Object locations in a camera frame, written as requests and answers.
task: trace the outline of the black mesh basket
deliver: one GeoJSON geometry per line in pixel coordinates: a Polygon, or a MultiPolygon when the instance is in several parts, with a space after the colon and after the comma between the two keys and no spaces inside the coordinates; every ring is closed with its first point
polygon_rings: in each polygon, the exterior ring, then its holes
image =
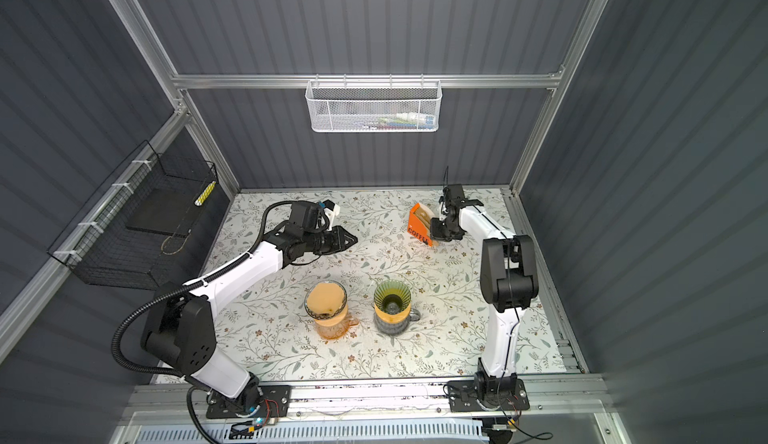
{"type": "Polygon", "coordinates": [[[213,163],[152,154],[103,209],[79,223],[82,236],[61,251],[62,237],[48,253],[86,284],[157,289],[173,279],[184,245],[217,181],[213,163]]]}

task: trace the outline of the white wire basket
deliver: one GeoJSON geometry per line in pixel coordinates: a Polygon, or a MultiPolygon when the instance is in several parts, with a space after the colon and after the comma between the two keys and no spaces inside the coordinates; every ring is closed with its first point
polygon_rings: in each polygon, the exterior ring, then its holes
{"type": "Polygon", "coordinates": [[[434,132],[441,100],[440,81],[418,78],[318,78],[306,84],[306,105],[316,132],[434,132]]]}

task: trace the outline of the leaf pattern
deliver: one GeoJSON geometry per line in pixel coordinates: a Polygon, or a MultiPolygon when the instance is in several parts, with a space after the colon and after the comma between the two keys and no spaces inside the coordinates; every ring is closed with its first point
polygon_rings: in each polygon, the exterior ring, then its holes
{"type": "MultiPolygon", "coordinates": [[[[496,189],[466,189],[500,223],[511,227],[496,189]]],[[[358,237],[347,252],[311,266],[288,266],[248,289],[216,317],[218,345],[262,380],[455,376],[475,372],[485,349],[488,305],[480,294],[480,247],[473,238],[428,247],[406,232],[408,211],[421,202],[437,210],[440,190],[331,191],[238,194],[216,238],[206,270],[242,254],[258,233],[261,215],[279,200],[331,199],[341,206],[336,224],[358,237]],[[314,283],[344,285],[350,313],[360,320],[338,340],[324,340],[303,309],[314,283]],[[386,279],[411,288],[422,318],[399,336],[373,323],[373,291],[386,279]]],[[[270,212],[266,228],[288,217],[270,212]]],[[[542,305],[523,315],[515,354],[519,373],[565,372],[542,305]]],[[[177,382],[158,376],[156,382],[177,382]]]]}

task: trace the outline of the orange glass mug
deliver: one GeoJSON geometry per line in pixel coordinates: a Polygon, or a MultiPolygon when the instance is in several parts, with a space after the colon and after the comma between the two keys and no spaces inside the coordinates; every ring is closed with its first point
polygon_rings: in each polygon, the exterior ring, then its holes
{"type": "Polygon", "coordinates": [[[304,299],[304,310],[315,321],[315,329],[323,339],[339,339],[351,326],[360,324],[350,314],[346,289],[334,280],[312,286],[304,299]]]}

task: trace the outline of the yellow marker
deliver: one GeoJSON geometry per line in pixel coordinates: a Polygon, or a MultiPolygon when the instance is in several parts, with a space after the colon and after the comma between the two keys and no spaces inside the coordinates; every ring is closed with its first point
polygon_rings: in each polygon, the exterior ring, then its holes
{"type": "Polygon", "coordinates": [[[200,194],[200,196],[194,202],[194,205],[202,206],[203,202],[205,202],[205,200],[208,199],[208,196],[210,196],[210,193],[214,191],[215,187],[216,187],[216,181],[213,181],[210,184],[208,184],[208,187],[203,191],[202,194],[200,194]]]}

